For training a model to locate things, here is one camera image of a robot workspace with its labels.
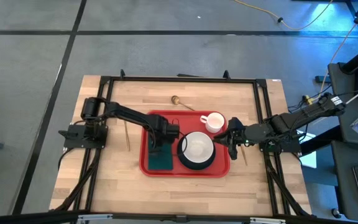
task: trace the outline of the white mug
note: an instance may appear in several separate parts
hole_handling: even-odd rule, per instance
[[[209,132],[217,133],[223,127],[224,117],[220,113],[211,113],[208,116],[202,115],[200,121],[205,124]]]

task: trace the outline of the wooden table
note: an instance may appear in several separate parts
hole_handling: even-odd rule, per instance
[[[96,96],[99,80],[100,76],[84,76],[73,122],[80,120],[84,99]],[[281,81],[267,80],[267,85],[272,113],[287,112]],[[262,89],[259,92],[262,111],[266,116]],[[187,110],[181,105],[171,104],[172,95],[178,95],[182,103],[196,110],[219,111],[227,120],[238,117],[244,125],[258,123],[253,88],[246,83],[116,81],[112,101],[143,113],[150,110]],[[246,148],[247,165],[238,147],[238,159],[231,161],[230,171],[223,178],[147,177],[139,169],[142,128],[127,124],[129,150],[124,122],[111,118],[107,124],[108,140],[101,154],[92,212],[272,215],[263,155],[258,146]],[[59,206],[77,184],[83,155],[84,149],[74,149],[62,160],[50,208]],[[311,213],[298,160],[289,153],[283,153],[281,159],[289,191]],[[84,188],[80,208],[85,206],[87,188]],[[276,195],[282,213],[277,187]]]

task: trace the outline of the green towel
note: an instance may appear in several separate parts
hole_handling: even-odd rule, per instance
[[[149,137],[149,150],[153,147]],[[173,170],[172,145],[163,144],[155,148],[158,152],[149,153],[149,170]]]

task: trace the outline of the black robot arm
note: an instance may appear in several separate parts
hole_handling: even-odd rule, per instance
[[[99,114],[101,105],[104,113]],[[76,122],[68,127],[67,131],[59,131],[66,139],[67,148],[101,148],[106,143],[108,126],[103,124],[108,118],[119,118],[145,128],[153,141],[154,146],[164,143],[172,144],[179,138],[179,125],[170,124],[166,118],[158,114],[143,114],[116,102],[107,102],[104,98],[89,97],[85,99],[81,111],[84,125]]]
[[[236,146],[266,143],[279,146],[282,141],[298,140],[304,134],[296,129],[321,117],[338,116],[345,112],[345,104],[337,96],[325,93],[318,102],[295,113],[282,113],[264,120],[262,124],[244,126],[238,118],[229,121],[226,131],[214,137],[213,141],[229,148],[231,159],[237,159]]]

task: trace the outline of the floor tile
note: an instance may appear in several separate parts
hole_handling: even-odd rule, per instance
[[[283,17],[298,28],[311,22],[326,7],[324,2],[244,0]],[[343,2],[330,5],[305,30],[349,30],[353,25]],[[81,30],[288,30],[272,16],[233,0],[95,0],[88,1]]]
[[[11,207],[67,40],[0,36],[0,215]]]
[[[71,30],[81,0],[0,0],[0,29]]]

